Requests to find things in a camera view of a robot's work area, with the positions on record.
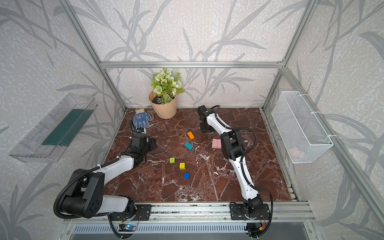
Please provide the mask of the long pink wood block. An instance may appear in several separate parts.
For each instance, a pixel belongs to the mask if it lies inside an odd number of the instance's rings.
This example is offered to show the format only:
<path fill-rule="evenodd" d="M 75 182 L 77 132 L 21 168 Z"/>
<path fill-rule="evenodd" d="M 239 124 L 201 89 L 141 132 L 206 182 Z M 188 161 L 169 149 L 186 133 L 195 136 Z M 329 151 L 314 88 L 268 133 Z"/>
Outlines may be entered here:
<path fill-rule="evenodd" d="M 218 140 L 217 139 L 213 139 L 212 140 L 212 148 L 213 149 L 218 149 L 219 148 Z"/>

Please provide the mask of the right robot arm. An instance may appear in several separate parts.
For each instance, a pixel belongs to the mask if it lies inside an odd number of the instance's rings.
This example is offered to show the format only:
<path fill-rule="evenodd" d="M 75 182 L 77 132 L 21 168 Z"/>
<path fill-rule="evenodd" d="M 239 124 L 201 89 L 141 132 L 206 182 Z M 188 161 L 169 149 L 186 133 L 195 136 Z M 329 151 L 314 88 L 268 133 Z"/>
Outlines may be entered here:
<path fill-rule="evenodd" d="M 207 109 L 205 106 L 198 107 L 198 114 L 201 120 L 201 132 L 206 133 L 216 131 L 220 135 L 222 153 L 233 166 L 240 184 L 244 212 L 247 218 L 255 219 L 265 210 L 268 213 L 269 219 L 271 219 L 273 209 L 267 210 L 268 206 L 263 203 L 259 194 L 262 190 L 255 187 L 246 164 L 246 155 L 255 148 L 258 140 L 257 135 L 250 128 L 230 127 L 219 117 L 217 113 L 219 108 L 219 105 L 210 109 Z M 244 147 L 241 130 L 249 131 L 255 137 L 254 144 L 248 150 Z"/>

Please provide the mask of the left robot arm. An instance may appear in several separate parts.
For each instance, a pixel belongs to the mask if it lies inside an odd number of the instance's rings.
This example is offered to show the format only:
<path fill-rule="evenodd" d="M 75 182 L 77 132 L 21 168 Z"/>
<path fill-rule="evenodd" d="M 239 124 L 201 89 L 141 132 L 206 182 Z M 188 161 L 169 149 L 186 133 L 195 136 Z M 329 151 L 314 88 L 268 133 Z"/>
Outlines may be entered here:
<path fill-rule="evenodd" d="M 149 152 L 157 149 L 156 140 L 145 133 L 135 134 L 125 152 L 115 160 L 89 170 L 77 169 L 54 201 L 54 214 L 61 219 L 101 217 L 122 213 L 133 217 L 134 200 L 104 194 L 104 188 L 114 178 L 138 167 Z"/>

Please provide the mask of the orange wood block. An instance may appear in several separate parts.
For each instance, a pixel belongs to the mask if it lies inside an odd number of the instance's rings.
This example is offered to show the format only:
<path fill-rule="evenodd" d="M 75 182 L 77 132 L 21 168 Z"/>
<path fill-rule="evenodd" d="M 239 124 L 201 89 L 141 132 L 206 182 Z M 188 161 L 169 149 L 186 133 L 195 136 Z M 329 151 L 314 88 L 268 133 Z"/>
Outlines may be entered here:
<path fill-rule="evenodd" d="M 188 132 L 187 135 L 190 138 L 190 140 L 193 140 L 195 138 L 192 132 Z"/>

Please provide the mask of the teal triangular wood block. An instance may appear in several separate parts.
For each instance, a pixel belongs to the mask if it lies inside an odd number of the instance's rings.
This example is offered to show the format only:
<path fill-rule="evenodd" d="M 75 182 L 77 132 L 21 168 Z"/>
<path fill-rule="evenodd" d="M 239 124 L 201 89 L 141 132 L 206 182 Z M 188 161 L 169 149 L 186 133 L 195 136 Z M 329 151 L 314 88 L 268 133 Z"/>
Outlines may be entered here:
<path fill-rule="evenodd" d="M 186 148 L 187 148 L 188 150 L 192 150 L 192 149 L 193 149 L 193 145 L 190 144 L 189 142 L 186 142 L 186 143 L 185 143 L 185 146 L 186 146 Z"/>

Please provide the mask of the blue work glove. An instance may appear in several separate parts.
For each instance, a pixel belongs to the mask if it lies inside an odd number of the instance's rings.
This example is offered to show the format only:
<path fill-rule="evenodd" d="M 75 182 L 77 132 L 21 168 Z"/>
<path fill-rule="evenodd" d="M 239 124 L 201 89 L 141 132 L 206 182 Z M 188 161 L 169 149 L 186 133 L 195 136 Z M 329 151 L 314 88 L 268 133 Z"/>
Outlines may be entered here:
<path fill-rule="evenodd" d="M 145 109 L 137 109 L 135 110 L 135 115 L 133 118 L 133 123 L 136 129 L 138 128 L 149 128 L 150 127 L 150 121 L 153 120 L 151 115 L 146 112 Z"/>

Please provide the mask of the beige flower pot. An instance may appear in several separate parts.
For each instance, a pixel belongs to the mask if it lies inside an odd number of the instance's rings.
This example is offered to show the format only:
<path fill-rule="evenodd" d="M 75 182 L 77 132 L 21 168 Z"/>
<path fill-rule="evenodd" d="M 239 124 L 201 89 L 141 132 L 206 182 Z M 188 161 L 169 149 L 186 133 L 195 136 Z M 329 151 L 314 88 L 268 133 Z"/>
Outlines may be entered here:
<path fill-rule="evenodd" d="M 154 99 L 156 97 L 157 94 L 154 91 L 149 94 L 150 103 L 153 106 L 157 115 L 161 119 L 170 119 L 174 117 L 177 113 L 178 96 L 176 96 L 170 103 L 164 105 L 155 104 Z"/>

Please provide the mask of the green white artificial flowers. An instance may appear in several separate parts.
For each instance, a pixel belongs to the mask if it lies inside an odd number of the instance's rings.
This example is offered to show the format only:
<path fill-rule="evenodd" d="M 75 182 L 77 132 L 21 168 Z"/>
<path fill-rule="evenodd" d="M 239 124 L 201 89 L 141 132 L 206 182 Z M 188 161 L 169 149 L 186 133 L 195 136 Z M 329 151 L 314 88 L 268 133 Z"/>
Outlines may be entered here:
<path fill-rule="evenodd" d="M 161 72 L 154 74 L 151 83 L 153 92 L 156 94 L 152 100 L 158 105 L 165 105 L 172 102 L 175 97 L 185 92 L 181 82 L 181 73 L 175 75 L 171 70 L 163 69 Z"/>

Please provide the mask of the left circuit board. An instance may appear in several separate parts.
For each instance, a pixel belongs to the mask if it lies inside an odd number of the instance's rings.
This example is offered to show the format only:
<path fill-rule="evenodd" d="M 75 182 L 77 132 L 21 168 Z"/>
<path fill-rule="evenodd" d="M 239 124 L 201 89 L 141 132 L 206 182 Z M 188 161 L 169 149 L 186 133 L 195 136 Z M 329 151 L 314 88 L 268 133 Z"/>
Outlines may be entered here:
<path fill-rule="evenodd" d="M 138 228 L 137 224 L 132 224 L 132 223 L 120 223 L 119 224 L 119 231 L 120 232 L 135 232 Z"/>

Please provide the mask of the pink object in basket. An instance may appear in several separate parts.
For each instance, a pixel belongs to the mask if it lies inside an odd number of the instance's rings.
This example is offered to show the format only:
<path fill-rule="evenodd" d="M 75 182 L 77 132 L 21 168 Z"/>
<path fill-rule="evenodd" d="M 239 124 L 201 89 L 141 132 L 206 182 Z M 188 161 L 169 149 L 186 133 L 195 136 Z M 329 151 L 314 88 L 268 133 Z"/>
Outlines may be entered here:
<path fill-rule="evenodd" d="M 289 148 L 289 153 L 290 156 L 295 159 L 300 159 L 304 154 L 304 152 L 297 147 Z"/>

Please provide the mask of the clear plastic wall shelf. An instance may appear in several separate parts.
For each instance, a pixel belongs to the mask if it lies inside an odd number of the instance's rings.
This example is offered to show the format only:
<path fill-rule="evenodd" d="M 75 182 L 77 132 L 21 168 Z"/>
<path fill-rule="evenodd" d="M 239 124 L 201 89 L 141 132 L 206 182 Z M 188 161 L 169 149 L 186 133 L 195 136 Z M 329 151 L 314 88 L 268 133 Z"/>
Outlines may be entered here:
<path fill-rule="evenodd" d="M 67 94 L 9 155 L 24 163 L 56 163 L 97 106 L 94 97 Z"/>

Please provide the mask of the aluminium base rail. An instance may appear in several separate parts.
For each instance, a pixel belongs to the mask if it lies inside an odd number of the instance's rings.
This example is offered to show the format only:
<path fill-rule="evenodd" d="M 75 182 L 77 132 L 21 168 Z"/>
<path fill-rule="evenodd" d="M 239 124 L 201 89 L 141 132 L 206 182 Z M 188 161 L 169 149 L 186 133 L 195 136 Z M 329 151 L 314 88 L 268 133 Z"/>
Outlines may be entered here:
<path fill-rule="evenodd" d="M 164 202 L 150 203 L 148 210 L 137 204 L 135 220 L 141 223 L 229 223 L 239 217 L 229 202 Z M 275 202 L 272 222 L 314 222 L 315 216 L 307 202 Z"/>

